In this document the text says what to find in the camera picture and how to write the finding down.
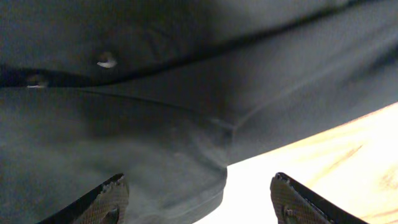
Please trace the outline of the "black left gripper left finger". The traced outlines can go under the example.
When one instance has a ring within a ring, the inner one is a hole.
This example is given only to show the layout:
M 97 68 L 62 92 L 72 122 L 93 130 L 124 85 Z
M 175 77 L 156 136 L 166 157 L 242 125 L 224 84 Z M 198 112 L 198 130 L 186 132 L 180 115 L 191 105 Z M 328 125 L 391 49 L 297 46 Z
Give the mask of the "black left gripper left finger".
M 37 224 L 123 224 L 128 204 L 129 184 L 116 174 Z

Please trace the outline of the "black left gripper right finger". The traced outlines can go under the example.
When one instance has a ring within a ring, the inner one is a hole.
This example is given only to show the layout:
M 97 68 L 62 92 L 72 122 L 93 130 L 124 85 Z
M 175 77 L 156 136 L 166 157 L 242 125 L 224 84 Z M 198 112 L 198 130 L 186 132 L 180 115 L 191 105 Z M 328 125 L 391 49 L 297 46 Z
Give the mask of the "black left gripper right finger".
M 272 178 L 270 191 L 278 224 L 368 224 L 283 172 Z

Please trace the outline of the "black shirt with white logo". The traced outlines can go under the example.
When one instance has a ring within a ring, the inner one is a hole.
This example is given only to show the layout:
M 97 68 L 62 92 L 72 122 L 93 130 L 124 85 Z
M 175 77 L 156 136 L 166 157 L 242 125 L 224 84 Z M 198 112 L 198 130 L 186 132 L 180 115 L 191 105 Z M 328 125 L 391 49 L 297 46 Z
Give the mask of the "black shirt with white logo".
M 193 223 L 227 167 L 397 101 L 396 1 L 1 1 L 1 222 L 110 177 Z

